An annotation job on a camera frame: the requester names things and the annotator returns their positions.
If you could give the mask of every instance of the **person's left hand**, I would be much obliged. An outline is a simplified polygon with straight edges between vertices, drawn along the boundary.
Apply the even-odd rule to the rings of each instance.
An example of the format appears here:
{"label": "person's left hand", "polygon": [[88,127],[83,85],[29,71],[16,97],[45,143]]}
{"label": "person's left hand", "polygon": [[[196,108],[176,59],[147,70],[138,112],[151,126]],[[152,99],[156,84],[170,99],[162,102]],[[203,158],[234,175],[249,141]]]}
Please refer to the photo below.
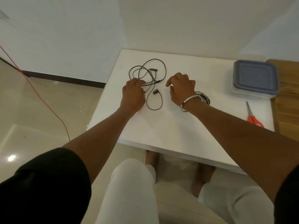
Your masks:
{"label": "person's left hand", "polygon": [[145,104],[145,95],[142,85],[144,80],[133,78],[128,81],[123,87],[123,98],[121,100],[120,108],[123,108],[133,116]]}

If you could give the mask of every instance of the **red wire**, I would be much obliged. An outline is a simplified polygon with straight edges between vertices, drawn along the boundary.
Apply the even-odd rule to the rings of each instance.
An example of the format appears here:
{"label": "red wire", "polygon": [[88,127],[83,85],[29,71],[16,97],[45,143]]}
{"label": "red wire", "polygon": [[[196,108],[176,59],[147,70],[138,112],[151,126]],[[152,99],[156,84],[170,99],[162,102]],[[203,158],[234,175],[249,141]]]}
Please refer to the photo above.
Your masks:
{"label": "red wire", "polygon": [[68,138],[69,141],[70,140],[70,136],[69,136],[69,132],[68,129],[66,128],[64,122],[62,121],[61,118],[59,118],[59,116],[49,107],[49,105],[47,105],[47,103],[41,98],[41,96],[38,94],[38,92],[35,90],[35,88],[33,87],[33,85],[31,84],[31,82],[28,80],[28,78],[26,77],[26,75],[22,72],[22,70],[17,66],[17,64],[12,60],[12,58],[8,55],[8,53],[2,48],[2,46],[0,45],[0,48],[3,50],[3,52],[5,52],[5,54],[8,56],[8,58],[14,63],[14,65],[16,66],[16,68],[18,69],[18,71],[20,73],[22,73],[22,75],[25,77],[25,79],[27,80],[27,82],[31,85],[32,89],[35,91],[35,93],[38,95],[38,97],[42,100],[42,102],[51,110],[51,112],[53,112],[53,114],[62,122],[62,124],[64,125],[64,128],[66,130],[66,133],[68,134]]}

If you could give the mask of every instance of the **red-handled scissors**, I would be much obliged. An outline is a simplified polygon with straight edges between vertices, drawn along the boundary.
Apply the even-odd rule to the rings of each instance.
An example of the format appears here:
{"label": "red-handled scissors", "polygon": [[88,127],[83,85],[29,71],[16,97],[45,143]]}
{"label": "red-handled scissors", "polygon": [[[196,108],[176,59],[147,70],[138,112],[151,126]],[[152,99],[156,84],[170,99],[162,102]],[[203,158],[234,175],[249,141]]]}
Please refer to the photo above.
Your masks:
{"label": "red-handled scissors", "polygon": [[264,125],[259,122],[255,117],[254,115],[252,114],[251,110],[250,110],[250,107],[249,107],[249,104],[248,102],[246,101],[246,105],[247,105],[247,110],[248,110],[248,118],[247,118],[247,122],[251,122],[253,123],[254,125],[257,125],[259,127],[264,127]]}

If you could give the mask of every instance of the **bare foot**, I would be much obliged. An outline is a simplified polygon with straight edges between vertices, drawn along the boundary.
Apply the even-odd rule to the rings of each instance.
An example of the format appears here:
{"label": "bare foot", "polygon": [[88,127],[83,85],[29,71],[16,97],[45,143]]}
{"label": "bare foot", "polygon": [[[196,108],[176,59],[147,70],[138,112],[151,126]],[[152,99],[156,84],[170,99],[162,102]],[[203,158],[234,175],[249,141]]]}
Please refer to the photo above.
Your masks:
{"label": "bare foot", "polygon": [[156,171],[156,176],[158,176],[158,164],[159,164],[160,153],[146,150],[145,151],[145,164],[150,164],[154,167]]}
{"label": "bare foot", "polygon": [[198,198],[203,185],[211,181],[212,175],[215,170],[216,167],[214,166],[198,163],[196,177],[192,183],[191,188],[192,194],[195,197]]}

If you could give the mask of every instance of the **black cable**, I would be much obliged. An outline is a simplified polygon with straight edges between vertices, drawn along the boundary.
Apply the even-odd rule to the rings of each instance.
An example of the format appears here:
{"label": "black cable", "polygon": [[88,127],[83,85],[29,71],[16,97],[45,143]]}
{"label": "black cable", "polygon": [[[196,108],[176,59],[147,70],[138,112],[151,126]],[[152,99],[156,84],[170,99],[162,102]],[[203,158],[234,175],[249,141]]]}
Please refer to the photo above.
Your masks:
{"label": "black cable", "polygon": [[[160,61],[160,62],[164,65],[164,68],[165,68],[165,75],[164,75],[164,77],[163,77],[162,79],[160,79],[160,80],[156,80],[156,78],[157,78],[157,71],[158,71],[157,69],[153,69],[153,68],[149,68],[149,69],[147,69],[147,68],[144,67],[144,65],[145,65],[146,63],[148,63],[149,61],[152,61],[152,60],[158,60],[158,61]],[[141,70],[146,70],[146,73],[145,73],[142,77],[140,76],[140,71],[141,71]],[[137,77],[134,76],[134,73],[135,73],[136,71],[138,71],[138,76],[137,76]],[[165,66],[164,62],[163,62],[162,60],[159,60],[159,59],[154,58],[154,59],[150,59],[150,60],[148,60],[148,61],[145,62],[142,66],[141,66],[141,65],[137,65],[137,66],[132,67],[132,68],[129,70],[129,78],[130,78],[130,80],[133,79],[133,78],[142,79],[142,78],[144,78],[144,77],[146,76],[146,74],[149,74],[149,75],[151,76],[152,80],[151,80],[150,82],[146,82],[146,83],[144,84],[144,86],[149,86],[149,88],[148,88],[147,90],[145,90],[144,92],[146,93],[146,92],[151,88],[151,86],[154,85],[154,86],[152,87],[152,90],[149,92],[149,94],[148,94],[148,96],[147,96],[147,99],[148,99],[148,98],[149,98],[149,95],[152,93],[152,91],[153,91],[154,88],[155,88],[155,84],[156,84],[156,83],[159,83],[159,82],[161,82],[161,81],[163,81],[163,80],[165,79],[165,77],[166,77],[166,66]],[[159,91],[157,91],[157,93],[159,93],[160,96],[161,96],[161,106],[160,106],[158,109],[152,109],[152,108],[150,108],[150,107],[148,106],[148,104],[147,104],[147,99],[146,99],[147,107],[148,107],[149,109],[153,110],[153,111],[155,111],[155,110],[159,110],[160,108],[162,108],[162,105],[163,105],[163,98],[162,98],[162,95],[161,95],[161,93],[160,93]]]}

